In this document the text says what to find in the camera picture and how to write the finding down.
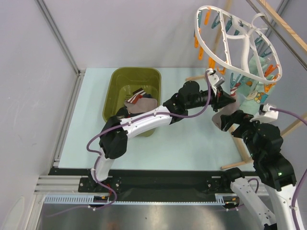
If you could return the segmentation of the grey beige sock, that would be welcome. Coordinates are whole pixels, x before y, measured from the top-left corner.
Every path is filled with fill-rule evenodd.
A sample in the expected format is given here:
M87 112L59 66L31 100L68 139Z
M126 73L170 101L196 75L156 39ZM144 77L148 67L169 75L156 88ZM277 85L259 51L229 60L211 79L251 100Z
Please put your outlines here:
M144 94L142 98L139 98L136 101L136 103L130 103L126 100L124 105L130 114L142 114L157 108L158 101L150 94Z
M219 109L218 112L212 117L212 122L220 130L222 129L221 128L221 125L222 125L221 115L231 115L232 113L234 113L236 110L239 109L240 105L245 100L245 96L242 93L238 93L237 91L234 91L233 89L230 90L229 95L232 98L234 98L236 101L234 103L227 105L226 107L222 109Z

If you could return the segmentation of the white round clip hanger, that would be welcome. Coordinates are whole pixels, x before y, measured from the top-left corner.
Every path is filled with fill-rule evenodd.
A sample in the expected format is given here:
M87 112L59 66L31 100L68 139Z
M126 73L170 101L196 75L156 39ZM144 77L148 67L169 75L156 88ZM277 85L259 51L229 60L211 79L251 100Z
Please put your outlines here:
M218 71L229 70L264 84L281 80L283 69L271 41L264 34L265 27L256 25L258 19L266 19L257 13L247 22L226 10L212 5L197 9L194 17L194 46L199 50L198 58L205 55ZM220 33L217 52L205 41L205 32L216 29Z

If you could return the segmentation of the mustard yellow striped sock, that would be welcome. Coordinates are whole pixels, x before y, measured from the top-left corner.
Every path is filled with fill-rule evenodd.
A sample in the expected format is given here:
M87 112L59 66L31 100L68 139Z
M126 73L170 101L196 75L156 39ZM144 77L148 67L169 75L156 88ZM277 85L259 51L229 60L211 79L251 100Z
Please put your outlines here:
M146 94L146 92L143 90L143 88L139 88L138 90L136 90L133 95L141 95L143 96L144 94Z

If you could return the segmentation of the black sock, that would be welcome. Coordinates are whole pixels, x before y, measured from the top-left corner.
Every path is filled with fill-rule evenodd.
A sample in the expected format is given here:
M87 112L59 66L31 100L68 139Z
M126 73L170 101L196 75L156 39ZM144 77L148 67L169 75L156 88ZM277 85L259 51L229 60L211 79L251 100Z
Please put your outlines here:
M119 119L128 118L129 116L130 116L130 113L127 107L125 106L120 108L116 113L116 117L118 117Z

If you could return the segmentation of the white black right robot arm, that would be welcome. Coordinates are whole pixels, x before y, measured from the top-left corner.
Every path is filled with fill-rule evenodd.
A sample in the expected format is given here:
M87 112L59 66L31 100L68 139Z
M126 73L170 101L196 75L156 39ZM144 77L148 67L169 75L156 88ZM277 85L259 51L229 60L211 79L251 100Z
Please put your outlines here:
M238 110L221 116L221 128L227 131L231 125L238 127L232 135L243 139L252 159L253 167L272 202L273 211L262 202L239 168L224 172L221 186L226 192L234 192L263 230L302 230L304 224L297 202L302 181L297 181L292 164L281 154L283 138L277 126L271 124L280 112L306 120L293 112L269 106L258 116Z

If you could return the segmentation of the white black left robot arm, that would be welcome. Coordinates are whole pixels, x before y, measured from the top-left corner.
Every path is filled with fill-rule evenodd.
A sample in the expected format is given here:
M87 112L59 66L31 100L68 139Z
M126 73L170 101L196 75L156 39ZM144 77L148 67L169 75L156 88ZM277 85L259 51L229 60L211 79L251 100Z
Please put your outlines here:
M189 109L200 107L202 110L198 114L201 115L208 106L218 111L235 101L221 86L216 90L209 86L206 91L202 91L197 82L187 81L163 105L149 112L128 118L110 117L102 131L95 136L99 139L100 149L91 169L90 188L96 192L105 188L111 166L115 159L126 153L129 139L148 130L190 118Z

